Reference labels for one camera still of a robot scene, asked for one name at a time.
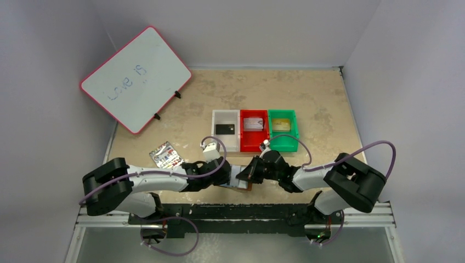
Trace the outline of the green plastic bin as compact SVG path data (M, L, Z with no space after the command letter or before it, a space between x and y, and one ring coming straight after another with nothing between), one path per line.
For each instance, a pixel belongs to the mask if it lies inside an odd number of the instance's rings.
M294 110L268 110L268 119L270 127L270 138L277 137L278 135L284 135L277 139L273 139L270 142L272 150L280 152L297 152L299 142L291 137L299 138L299 129L296 113ZM286 119L289 121L288 130L277 130L273 124L273 120Z

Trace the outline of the red plastic bin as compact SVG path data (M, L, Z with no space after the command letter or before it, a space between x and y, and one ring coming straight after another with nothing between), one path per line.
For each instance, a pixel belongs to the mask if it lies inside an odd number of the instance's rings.
M246 131L244 120L246 118L261 118L263 129ZM260 152L259 145L270 138L269 120L267 110L240 110L240 152Z

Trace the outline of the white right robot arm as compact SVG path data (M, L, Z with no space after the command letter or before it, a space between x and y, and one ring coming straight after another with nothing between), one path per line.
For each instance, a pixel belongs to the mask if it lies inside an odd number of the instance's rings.
M316 194L310 202L323 215L345 208L372 212L387 182L385 175L347 153L339 154L334 163L325 167L306 171L289 165L275 150L253 157L236 178L253 184L276 181L289 193L326 187L327 191Z

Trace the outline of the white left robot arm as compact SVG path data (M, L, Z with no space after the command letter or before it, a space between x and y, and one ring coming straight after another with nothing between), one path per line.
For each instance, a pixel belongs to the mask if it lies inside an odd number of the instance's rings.
M167 168L143 168L114 158L82 178L79 205L89 216L114 210L147 218L161 208L156 191L198 192L230 181L231 165L224 157L209 162L182 163Z

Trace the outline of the brown leather card holder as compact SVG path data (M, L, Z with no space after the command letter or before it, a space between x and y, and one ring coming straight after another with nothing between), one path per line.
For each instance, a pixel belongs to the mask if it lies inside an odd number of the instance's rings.
M231 165L229 181L219 186L230 188L230 189L235 189L235 190L241 190L241 191L251 191L252 183L237 178L237 175L241 173L245 168L246 166L244 165Z

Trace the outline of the white plastic bin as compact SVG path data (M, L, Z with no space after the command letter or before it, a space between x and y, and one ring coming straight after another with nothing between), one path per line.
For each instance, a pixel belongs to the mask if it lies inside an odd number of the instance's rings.
M211 135L221 139L228 152L240 151L240 111L213 110Z

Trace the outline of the pack of coloured markers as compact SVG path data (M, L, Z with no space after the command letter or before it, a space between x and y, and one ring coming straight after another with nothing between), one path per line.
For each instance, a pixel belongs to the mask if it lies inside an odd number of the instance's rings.
M155 150L152 150L149 156L158 168L174 168L180 166L184 162L172 144L168 141L161 144Z

